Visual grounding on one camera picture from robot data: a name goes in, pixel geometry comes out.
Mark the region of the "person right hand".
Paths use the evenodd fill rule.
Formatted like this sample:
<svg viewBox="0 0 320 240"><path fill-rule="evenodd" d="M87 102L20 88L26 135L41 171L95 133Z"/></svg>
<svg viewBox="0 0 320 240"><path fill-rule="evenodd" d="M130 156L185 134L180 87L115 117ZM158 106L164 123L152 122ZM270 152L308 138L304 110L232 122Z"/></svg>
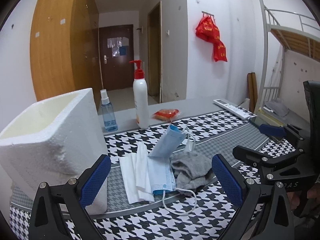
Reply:
<svg viewBox="0 0 320 240"><path fill-rule="evenodd" d="M295 210L303 200L303 194L301 192L288 192L287 193L290 208ZM315 184L306 194L307 199L314 199L317 204L319 204L320 189L319 184Z"/></svg>

